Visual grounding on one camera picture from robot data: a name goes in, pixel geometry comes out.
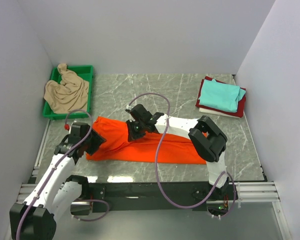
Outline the orange t-shirt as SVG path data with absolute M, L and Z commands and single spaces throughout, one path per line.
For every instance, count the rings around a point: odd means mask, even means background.
M 86 154 L 88 161 L 126 161 L 153 163 L 161 134 L 146 133 L 135 141 L 128 141 L 127 124 L 123 121 L 99 116 L 92 126 L 106 139 L 97 152 Z M 158 162 L 163 164 L 205 165 L 192 142 L 184 137 L 166 134 L 160 146 Z

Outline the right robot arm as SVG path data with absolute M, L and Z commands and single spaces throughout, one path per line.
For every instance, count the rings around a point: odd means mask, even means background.
M 225 165 L 228 138 L 210 117 L 203 115 L 189 119 L 162 112 L 152 114 L 142 104 L 128 105 L 125 111 L 132 117 L 132 120 L 126 121 L 129 142 L 143 138 L 146 133 L 162 135 L 155 152 L 156 163 L 166 134 L 190 140 L 198 156 L 206 162 L 210 199 L 224 198 L 229 186 Z

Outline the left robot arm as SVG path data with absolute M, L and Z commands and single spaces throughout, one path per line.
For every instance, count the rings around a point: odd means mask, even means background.
M 61 215 L 78 200 L 89 200 L 88 178 L 73 175 L 78 160 L 94 154 L 105 143 L 87 123 L 66 124 L 68 134 L 55 147 L 48 169 L 34 190 L 21 203 L 14 203 L 9 211 L 13 240 L 51 240 Z

